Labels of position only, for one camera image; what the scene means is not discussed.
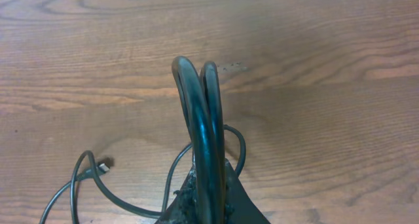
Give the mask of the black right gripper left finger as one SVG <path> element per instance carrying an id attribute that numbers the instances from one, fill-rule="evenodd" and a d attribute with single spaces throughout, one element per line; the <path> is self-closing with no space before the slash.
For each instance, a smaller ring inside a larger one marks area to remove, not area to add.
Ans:
<path id="1" fill-rule="evenodd" d="M 181 188 L 167 210 L 158 218 L 155 224 L 195 224 L 198 223 L 196 213 L 196 170 L 193 166 L 187 174 Z"/>

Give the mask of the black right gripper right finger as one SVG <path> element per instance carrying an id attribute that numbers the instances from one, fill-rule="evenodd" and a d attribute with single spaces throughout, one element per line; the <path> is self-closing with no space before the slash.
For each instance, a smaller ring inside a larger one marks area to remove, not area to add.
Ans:
<path id="1" fill-rule="evenodd" d="M 270 224 L 254 205 L 240 183 L 231 163 L 225 159 L 226 173 L 226 221 L 228 224 Z"/>

